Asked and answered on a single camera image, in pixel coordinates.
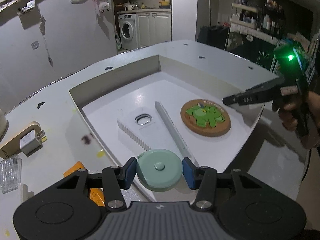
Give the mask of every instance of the green elephant illustration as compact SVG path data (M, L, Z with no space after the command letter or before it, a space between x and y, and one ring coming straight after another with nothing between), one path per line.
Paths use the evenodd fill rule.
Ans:
M221 111L215 106L204 106L201 103L186 110L188 115L192 115L196 119L196 125L206 127L206 122L209 121L210 127L216 127L217 122L225 121Z

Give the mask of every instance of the washing machine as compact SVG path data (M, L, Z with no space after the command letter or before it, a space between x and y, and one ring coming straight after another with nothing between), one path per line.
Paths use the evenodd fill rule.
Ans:
M136 14L119 14L120 39L123 49L137 49L139 27Z

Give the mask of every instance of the white table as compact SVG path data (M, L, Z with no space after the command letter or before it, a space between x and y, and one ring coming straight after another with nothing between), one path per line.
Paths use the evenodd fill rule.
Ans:
M22 158L21 182L28 185L29 191L37 194L57 182L77 161L81 161L89 172L101 172L113 165L107 154L101 156L99 153L101 146L90 137L90 130L77 113L68 90L110 71L105 70L108 66L118 68L158 54L191 66L197 65L203 71L213 68L216 77L242 90L276 77L248 60L195 41L165 42L97 62L43 88L6 115L9 129L4 139L31 121L39 122L48 138L43 148L31 156L19 154ZM86 135L91 139L88 145L82 140ZM249 170L251 175L296 199L306 153L295 135L282 127L277 114L271 111L271 103L267 103L257 127L232 165ZM126 198L145 200L134 186ZM10 201L10 198L0 193L1 201Z

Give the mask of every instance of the white tray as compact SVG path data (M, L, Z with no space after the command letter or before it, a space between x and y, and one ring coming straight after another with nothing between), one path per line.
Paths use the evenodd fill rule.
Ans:
M223 172L236 157L263 110L264 105L256 105L240 107L237 112L223 105L223 97L238 92L241 91L206 72L161 56L111 70L70 90L85 122L119 165L144 150L118 127L117 119L137 107L154 108L154 102L160 101L198 165L213 167L218 172ZM184 125L181 107L198 98L214 101L226 109L231 119L228 133L215 138L205 137ZM183 177L174 189L161 193L147 190L137 177L134 183L154 201L192 202L196 195L188 189Z

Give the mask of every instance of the kitchen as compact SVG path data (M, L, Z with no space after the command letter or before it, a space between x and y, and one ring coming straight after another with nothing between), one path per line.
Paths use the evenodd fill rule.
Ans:
M118 53L172 40L172 0L114 0Z

